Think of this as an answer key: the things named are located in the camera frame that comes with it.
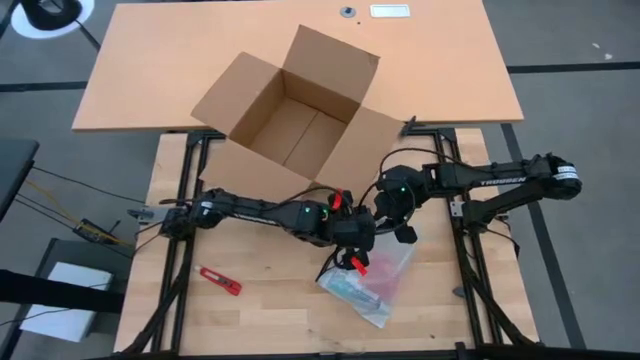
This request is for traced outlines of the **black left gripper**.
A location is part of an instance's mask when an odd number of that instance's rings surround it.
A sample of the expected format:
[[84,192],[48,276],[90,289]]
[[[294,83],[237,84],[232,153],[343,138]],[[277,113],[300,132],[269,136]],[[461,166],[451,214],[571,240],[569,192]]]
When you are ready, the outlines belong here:
[[347,248],[340,260],[340,268],[355,270],[360,276],[368,274],[368,252],[374,246],[376,224],[369,208],[352,208],[352,193],[338,189],[328,198],[329,214],[324,222],[322,239]]

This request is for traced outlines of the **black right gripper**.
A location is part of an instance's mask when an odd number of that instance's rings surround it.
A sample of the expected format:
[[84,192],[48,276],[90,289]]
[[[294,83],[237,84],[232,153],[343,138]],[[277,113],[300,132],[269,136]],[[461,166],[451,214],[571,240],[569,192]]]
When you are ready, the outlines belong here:
[[[430,198],[424,173],[408,166],[395,166],[384,171],[376,190],[374,219],[384,219],[393,225],[410,218]],[[408,225],[397,227],[394,235],[398,242],[404,244],[414,244],[418,239],[415,229]]]

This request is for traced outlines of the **white translucent zip pouch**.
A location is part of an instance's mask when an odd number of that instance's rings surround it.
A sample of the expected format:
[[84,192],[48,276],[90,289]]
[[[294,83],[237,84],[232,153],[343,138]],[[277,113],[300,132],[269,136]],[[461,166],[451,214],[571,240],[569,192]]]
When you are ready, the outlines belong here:
[[[396,256],[400,257],[403,260],[402,270],[400,272],[400,279],[399,279],[399,284],[400,284],[401,278],[404,275],[405,271],[408,269],[408,266],[409,266],[409,264],[411,262],[411,258],[413,256],[413,252],[414,252],[414,247],[411,244],[404,244],[404,243],[398,242],[393,233],[388,233],[388,234],[380,235],[380,236],[376,237],[376,241],[375,241],[374,247],[373,247],[371,252],[373,252],[373,251],[381,251],[381,252],[393,253],[393,254],[395,254]],[[340,268],[334,267],[334,268],[331,268],[329,270],[326,270],[319,277],[319,279],[317,280],[317,284],[321,288],[326,290],[325,289],[325,285],[328,282],[337,281],[338,279],[340,279],[340,280],[344,279],[344,280],[352,282],[352,283],[358,283],[358,284],[362,285],[363,287],[365,287],[366,289],[368,289],[367,286],[366,286],[366,283],[364,281],[364,277],[365,276],[360,276],[355,270],[344,270],[344,269],[340,269]],[[394,303],[395,296],[390,301],[387,301],[387,300],[381,298],[389,306],[389,310],[388,311],[364,312],[364,311],[358,311],[352,306],[351,307],[361,317],[363,317],[365,320],[367,320],[368,322],[370,322],[374,326],[376,326],[378,328],[383,328],[385,326],[387,320],[389,319],[390,315],[391,315],[392,306],[393,306],[393,303]]]

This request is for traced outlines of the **pink round disc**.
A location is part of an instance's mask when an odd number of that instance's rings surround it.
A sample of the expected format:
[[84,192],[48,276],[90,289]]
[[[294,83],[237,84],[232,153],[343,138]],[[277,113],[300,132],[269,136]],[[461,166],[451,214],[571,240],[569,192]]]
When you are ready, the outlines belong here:
[[390,301],[397,292],[403,260],[393,253],[370,253],[369,273],[364,281],[369,290]]

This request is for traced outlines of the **teal white packet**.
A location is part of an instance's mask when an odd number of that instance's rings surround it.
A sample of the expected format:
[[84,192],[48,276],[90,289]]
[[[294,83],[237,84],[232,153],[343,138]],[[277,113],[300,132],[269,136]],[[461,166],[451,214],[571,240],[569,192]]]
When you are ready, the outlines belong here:
[[352,283],[344,279],[328,282],[325,289],[334,296],[348,302],[358,311],[374,312],[388,311],[389,306],[381,297],[358,283]]

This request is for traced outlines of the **brown cardboard box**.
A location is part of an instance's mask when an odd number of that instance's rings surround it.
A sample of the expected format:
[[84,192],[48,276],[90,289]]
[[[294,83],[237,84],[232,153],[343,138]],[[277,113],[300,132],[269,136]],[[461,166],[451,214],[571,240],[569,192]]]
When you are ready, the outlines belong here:
[[191,112],[225,136],[201,179],[269,201],[319,185],[361,196],[402,128],[363,104],[378,64],[304,25],[282,66],[239,53]]

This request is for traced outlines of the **red box cutter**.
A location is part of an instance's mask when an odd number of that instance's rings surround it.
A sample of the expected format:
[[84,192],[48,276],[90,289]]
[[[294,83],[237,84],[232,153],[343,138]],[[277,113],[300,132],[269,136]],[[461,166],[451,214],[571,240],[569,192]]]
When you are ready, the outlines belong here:
[[242,285],[239,282],[206,267],[197,266],[196,271],[200,276],[216,284],[217,286],[223,288],[229,294],[233,296],[240,295],[242,290]]

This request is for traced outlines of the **black clamp knob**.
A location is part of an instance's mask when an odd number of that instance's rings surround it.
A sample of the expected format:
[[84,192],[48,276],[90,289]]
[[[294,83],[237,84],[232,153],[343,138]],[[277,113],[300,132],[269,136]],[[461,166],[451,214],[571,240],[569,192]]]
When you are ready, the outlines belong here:
[[406,121],[403,127],[400,130],[399,137],[407,137],[412,136],[416,133],[416,131],[422,128],[423,125],[420,121],[417,120],[416,116],[412,116],[408,121]]

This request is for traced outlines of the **white desk plate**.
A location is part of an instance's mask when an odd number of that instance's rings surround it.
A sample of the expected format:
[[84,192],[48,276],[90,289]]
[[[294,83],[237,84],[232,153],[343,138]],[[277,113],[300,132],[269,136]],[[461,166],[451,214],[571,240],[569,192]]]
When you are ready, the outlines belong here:
[[374,4],[370,6],[372,18],[409,18],[411,16],[408,4]]

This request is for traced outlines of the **black power adapter box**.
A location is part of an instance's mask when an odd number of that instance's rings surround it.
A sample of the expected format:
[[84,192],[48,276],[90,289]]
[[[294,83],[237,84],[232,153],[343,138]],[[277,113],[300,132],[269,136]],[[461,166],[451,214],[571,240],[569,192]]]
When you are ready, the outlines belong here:
[[107,245],[115,245],[117,243],[117,238],[86,218],[83,218],[73,228],[73,233],[93,243]]

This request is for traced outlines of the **light wooden desk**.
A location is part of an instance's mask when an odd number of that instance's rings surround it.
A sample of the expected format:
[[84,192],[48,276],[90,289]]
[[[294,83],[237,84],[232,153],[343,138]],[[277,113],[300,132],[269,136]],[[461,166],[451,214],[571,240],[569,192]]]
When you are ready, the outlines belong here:
[[[409,18],[372,18],[408,4]],[[356,10],[353,18],[340,14]],[[364,105],[398,120],[518,122],[523,113],[482,0],[126,3],[113,13],[77,131],[195,129],[191,112],[241,52],[281,65],[305,25],[377,55]]]

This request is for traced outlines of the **white board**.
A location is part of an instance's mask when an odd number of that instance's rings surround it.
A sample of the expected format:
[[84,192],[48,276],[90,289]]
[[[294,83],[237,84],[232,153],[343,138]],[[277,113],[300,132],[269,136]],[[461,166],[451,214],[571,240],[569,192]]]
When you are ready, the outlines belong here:
[[[114,275],[104,270],[57,262],[48,280],[107,290]],[[19,329],[71,342],[80,342],[89,332],[95,311],[32,305]]]

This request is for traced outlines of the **black side table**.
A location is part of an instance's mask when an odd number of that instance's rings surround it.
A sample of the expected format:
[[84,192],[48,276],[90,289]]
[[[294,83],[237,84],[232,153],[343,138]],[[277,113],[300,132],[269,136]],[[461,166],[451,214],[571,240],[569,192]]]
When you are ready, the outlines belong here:
[[0,222],[34,164],[39,143],[0,137]]

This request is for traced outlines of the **white round floor base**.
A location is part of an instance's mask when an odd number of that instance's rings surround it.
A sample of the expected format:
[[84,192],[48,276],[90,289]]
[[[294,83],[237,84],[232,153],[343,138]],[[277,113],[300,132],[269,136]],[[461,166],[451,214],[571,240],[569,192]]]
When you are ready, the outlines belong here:
[[[61,37],[63,35],[67,35],[76,30],[80,30],[84,23],[91,17],[94,8],[95,8],[95,0],[79,0],[83,6],[83,10],[79,16],[79,18],[72,24],[67,25],[58,30],[52,31],[43,31],[34,28],[27,21],[25,12],[23,7],[20,5],[20,0],[18,0],[18,4],[15,9],[11,13],[10,17],[10,25],[13,30],[19,35],[33,40],[45,40],[52,39],[56,37]],[[61,0],[41,0],[41,4],[47,10],[56,11],[62,6]]]

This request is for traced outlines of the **black stand foot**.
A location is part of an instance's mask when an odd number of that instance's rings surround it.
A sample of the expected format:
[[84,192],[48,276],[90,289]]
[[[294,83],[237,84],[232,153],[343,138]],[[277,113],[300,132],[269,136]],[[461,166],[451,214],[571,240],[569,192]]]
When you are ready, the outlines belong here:
[[47,10],[41,0],[20,0],[27,21],[38,30],[58,30],[74,23],[80,16],[83,6],[79,0],[61,0],[62,6],[56,10]]

